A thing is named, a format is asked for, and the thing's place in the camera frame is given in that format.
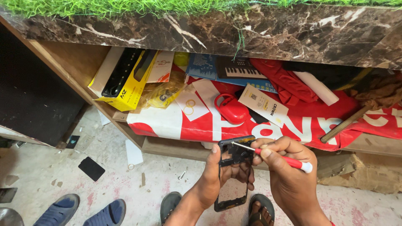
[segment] brown cloth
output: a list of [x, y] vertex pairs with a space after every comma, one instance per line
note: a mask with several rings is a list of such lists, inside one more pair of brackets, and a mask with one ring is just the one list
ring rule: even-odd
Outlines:
[[373, 110], [389, 108], [402, 99], [402, 74], [394, 76], [376, 76], [371, 80], [369, 89], [357, 93], [351, 90], [351, 95], [362, 103], [372, 106]]

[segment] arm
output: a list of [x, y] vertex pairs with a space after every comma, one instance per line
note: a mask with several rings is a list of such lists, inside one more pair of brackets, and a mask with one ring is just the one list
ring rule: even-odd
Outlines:
[[[311, 150], [285, 136], [275, 141], [260, 138], [251, 147], [262, 149], [261, 155], [253, 159], [253, 165], [267, 163], [272, 196], [295, 226], [332, 226], [318, 203], [317, 158]], [[310, 162], [313, 171], [304, 173], [292, 168], [282, 156]]]
[[214, 144], [207, 157], [204, 172], [194, 186], [184, 194], [180, 203], [166, 220], [164, 226], [194, 226], [204, 210], [208, 209], [219, 195], [220, 188], [230, 178], [236, 178], [242, 183], [248, 181], [249, 190], [254, 190], [254, 171], [251, 166], [236, 164], [221, 168], [219, 178], [219, 161], [221, 150]]

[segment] red cloth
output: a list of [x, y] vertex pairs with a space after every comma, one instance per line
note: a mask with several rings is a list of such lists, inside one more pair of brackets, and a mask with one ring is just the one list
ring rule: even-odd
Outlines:
[[283, 104], [295, 106], [299, 99], [307, 103], [318, 99], [314, 91], [295, 73], [282, 68], [281, 61], [250, 58], [250, 63], [270, 80]]

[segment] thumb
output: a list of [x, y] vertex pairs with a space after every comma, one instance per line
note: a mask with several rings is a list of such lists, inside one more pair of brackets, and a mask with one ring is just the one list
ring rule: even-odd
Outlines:
[[269, 148], [261, 150], [261, 158], [268, 165], [269, 171], [275, 171], [282, 178], [288, 178], [292, 175], [292, 167], [281, 155]]
[[218, 178], [219, 161], [221, 160], [221, 149], [217, 144], [212, 146], [211, 152], [207, 157], [205, 164], [204, 176], [215, 179]]

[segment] red screwdriver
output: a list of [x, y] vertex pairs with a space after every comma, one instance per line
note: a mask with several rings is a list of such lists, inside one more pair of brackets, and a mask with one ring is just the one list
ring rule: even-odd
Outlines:
[[[242, 144], [235, 143], [234, 141], [232, 142], [232, 144], [235, 144], [237, 146], [243, 147], [245, 149], [252, 150], [256, 154], [261, 153], [261, 149], [259, 149], [259, 148], [254, 149], [254, 148], [251, 148], [251, 147], [244, 146]], [[313, 171], [313, 165], [311, 165], [311, 163], [309, 163], [309, 162], [300, 162], [299, 160], [292, 159], [292, 158], [285, 157], [285, 156], [282, 156], [282, 158], [284, 158], [286, 160], [286, 162], [293, 168], [301, 169], [305, 173], [311, 173], [311, 171]]]

